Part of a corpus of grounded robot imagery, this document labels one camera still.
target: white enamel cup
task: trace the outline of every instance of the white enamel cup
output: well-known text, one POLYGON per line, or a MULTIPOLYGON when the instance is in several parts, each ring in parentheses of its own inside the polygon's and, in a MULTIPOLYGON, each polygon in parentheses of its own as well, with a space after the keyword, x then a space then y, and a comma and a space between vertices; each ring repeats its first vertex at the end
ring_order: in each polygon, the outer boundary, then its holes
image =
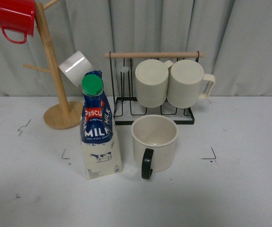
POLYGON ((135 70, 138 102, 149 108, 162 105, 166 99, 169 67, 173 62, 148 59, 142 61, 135 70))
POLYGON ((152 172, 167 169, 175 155, 178 127, 168 117, 146 115, 133 122, 133 154, 141 176, 150 179, 152 172))
POLYGON ((170 69, 167 99, 177 108, 189 108, 198 98, 207 99, 215 84, 215 76, 204 74, 202 66, 191 60, 180 60, 170 69), (209 81, 207 91, 200 93, 203 81, 209 81))
POLYGON ((93 65, 80 51, 63 61, 59 68, 76 87, 81 84, 87 72, 94 70, 93 65))

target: red mug handle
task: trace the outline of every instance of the red mug handle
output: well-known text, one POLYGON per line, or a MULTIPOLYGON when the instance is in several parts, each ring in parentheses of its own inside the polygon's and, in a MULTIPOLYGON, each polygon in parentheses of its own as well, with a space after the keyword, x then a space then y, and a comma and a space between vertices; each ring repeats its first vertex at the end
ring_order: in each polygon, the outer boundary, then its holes
POLYGON ((12 29, 12 28, 7 28, 7 27, 2 27, 1 29, 2 29, 2 33, 3 33, 3 35, 5 36, 5 38, 6 38, 8 41, 12 42, 12 43, 15 43, 15 44, 24 44, 24 43, 27 41, 27 33, 26 33, 26 32, 24 32, 24 40, 23 40, 23 41, 15 41, 15 40, 10 39, 10 38, 6 35, 6 32, 5 32, 5 29, 9 29, 9 30, 14 30, 14 29, 12 29))

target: black mug handle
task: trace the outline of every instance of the black mug handle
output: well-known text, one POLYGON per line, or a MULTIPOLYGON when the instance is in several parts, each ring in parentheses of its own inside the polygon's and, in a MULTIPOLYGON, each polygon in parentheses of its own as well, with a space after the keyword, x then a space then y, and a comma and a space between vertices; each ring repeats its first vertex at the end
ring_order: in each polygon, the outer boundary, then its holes
POLYGON ((141 177, 143 179, 149 180, 151 178, 153 170, 151 169, 152 157, 154 150, 146 148, 144 151, 144 157, 142 159, 141 165, 141 177))

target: gray curtain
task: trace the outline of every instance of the gray curtain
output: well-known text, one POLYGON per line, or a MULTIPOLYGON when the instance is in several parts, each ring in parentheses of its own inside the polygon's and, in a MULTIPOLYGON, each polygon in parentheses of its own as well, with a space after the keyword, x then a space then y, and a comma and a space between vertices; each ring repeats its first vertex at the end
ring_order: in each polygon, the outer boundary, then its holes
MULTIPOLYGON (((198 50, 205 53, 199 60, 204 71, 216 77, 212 96, 272 96, 272 1, 60 0, 45 15, 58 62, 81 51, 103 72, 109 96, 105 53, 198 50)), ((0 96, 56 96, 51 75, 23 63, 48 69, 38 33, 13 44, 0 30, 0 96)), ((118 76, 122 60, 112 65, 118 76)), ((82 94, 80 86, 62 79, 67 96, 82 94)))

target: green bottle cap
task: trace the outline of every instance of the green bottle cap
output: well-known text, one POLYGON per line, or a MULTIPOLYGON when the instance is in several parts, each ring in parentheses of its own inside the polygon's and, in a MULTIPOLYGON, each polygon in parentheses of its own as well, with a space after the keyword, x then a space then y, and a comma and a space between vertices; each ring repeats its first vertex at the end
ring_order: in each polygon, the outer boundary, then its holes
POLYGON ((102 79, 95 74, 86 75, 81 81, 81 86, 87 96, 100 95, 103 90, 102 79))

